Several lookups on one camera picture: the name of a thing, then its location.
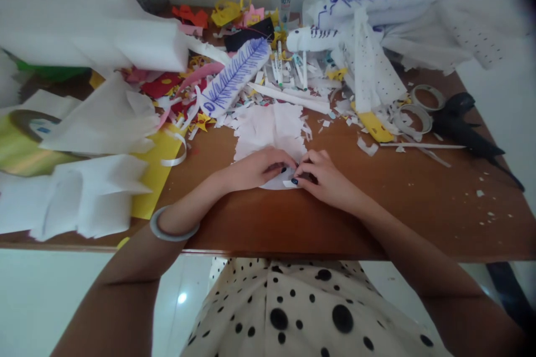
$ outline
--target wooden table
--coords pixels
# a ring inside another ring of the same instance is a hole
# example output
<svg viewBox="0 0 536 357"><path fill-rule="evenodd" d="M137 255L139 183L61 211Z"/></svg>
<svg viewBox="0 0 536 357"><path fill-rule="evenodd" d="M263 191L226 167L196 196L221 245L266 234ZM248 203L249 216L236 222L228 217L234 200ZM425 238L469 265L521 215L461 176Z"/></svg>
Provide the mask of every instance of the wooden table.
<svg viewBox="0 0 536 357"><path fill-rule="evenodd" d="M214 29L205 31L205 39L221 44L212 32ZM446 97L465 91L456 73L445 77L438 71L411 70L401 78L405 84L432 85ZM352 182L450 257L459 262L536 259L536 221L523 194L506 174L486 161L459 149L436 152L452 168L417 149L396 153L395 148L381 148L369 157L357 147L357 126L348 127L338 119L318 134L317 120L325 116L310 110L306 113L313 130L307 149L326 149ZM469 112L466 120L483 123L476 110ZM492 139L485 126L477 130ZM372 143L368 134L361 135ZM171 204L212 172L228 166L236 140L227 127L199 132L185 162L172 168L157 208ZM432 134L426 134L423 142L438 143ZM485 196L478 198L477 190ZM23 231L0 235L0 247L112 252L119 241L133 236L144 224L144 220L133 219L123 233L96 240L65 233L45 243L35 242ZM254 189L225 196L203 219L184 252L233 257L386 258L357 219L304 190Z"/></svg>

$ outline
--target paper feather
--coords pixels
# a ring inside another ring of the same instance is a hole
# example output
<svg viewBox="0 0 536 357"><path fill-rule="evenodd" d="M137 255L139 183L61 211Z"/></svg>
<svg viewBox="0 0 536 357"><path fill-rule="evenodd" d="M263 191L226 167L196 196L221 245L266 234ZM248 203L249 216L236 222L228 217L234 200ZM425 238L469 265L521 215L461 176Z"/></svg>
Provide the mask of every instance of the paper feather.
<svg viewBox="0 0 536 357"><path fill-rule="evenodd" d="M225 113L240 90L266 64L270 53L270 45L264 38L251 39L244 43L231 62L203 91L203 113L210 117L219 117Z"/></svg>

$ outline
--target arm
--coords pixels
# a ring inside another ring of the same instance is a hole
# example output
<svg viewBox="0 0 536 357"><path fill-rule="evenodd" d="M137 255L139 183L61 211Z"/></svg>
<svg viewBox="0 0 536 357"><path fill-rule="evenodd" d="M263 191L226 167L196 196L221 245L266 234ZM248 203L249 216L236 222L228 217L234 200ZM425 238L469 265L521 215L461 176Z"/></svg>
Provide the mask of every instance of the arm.
<svg viewBox="0 0 536 357"><path fill-rule="evenodd" d="M170 235L191 231L225 194L258 187L296 162L284 151L265 148L220 170L159 217ZM152 317L160 277L186 242L155 237L140 229L108 262L82 300L52 357L150 356Z"/></svg>
<svg viewBox="0 0 536 357"><path fill-rule="evenodd" d="M299 178L302 173L318 184ZM309 151L295 177L316 198L360 219L419 295L454 355L514 355L524 335L510 317L457 263L349 182L326 151Z"/></svg>

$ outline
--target floor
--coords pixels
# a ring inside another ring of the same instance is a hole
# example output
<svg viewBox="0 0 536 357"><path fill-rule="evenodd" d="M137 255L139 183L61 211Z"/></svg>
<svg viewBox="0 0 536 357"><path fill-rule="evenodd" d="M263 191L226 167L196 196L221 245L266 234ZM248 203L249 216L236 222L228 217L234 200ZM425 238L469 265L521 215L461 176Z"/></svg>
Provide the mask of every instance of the floor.
<svg viewBox="0 0 536 357"><path fill-rule="evenodd" d="M0 355L49 355L89 286L111 254L0 249ZM154 316L154 357L176 357L209 290L212 257L180 256L163 276ZM380 293L402 312L436 328L417 295L390 262L362 262ZM498 296L482 264L462 267L495 301ZM514 271L531 305L536 303L536 263L515 263Z"/></svg>

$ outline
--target roll of tape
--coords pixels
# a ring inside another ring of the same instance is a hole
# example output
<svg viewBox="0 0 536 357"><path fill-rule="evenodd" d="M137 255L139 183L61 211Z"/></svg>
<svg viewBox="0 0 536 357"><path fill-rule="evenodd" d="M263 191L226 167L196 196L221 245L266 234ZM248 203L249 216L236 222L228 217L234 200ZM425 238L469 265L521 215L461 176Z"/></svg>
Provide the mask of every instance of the roll of tape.
<svg viewBox="0 0 536 357"><path fill-rule="evenodd" d="M423 90L423 91L431 93L437 99L437 107L436 108L431 108L431 107L428 107L428 106L422 104L419 101L419 99L417 99L416 92L418 90ZM433 86L430 86L430 85L426 85L426 84L417 85L411 91L410 96L411 96L411 101L413 102L413 104L422 107L427 112L437 112L438 110L441 110L441 109L443 109L445 107L445 97L443 96L443 94L441 92L439 92L436 88L434 88Z"/></svg>
<svg viewBox="0 0 536 357"><path fill-rule="evenodd" d="M416 129L406 125L406 123L402 121L402 116L400 114L403 111L411 112L420 119L420 121L423 123L422 131L417 131ZM414 137L415 135L418 136L419 134L426 134L432 129L432 117L430 117L430 115L422 107L414 104L405 104L400 109L398 109L398 112L394 115L393 123L404 134L407 134L412 137Z"/></svg>

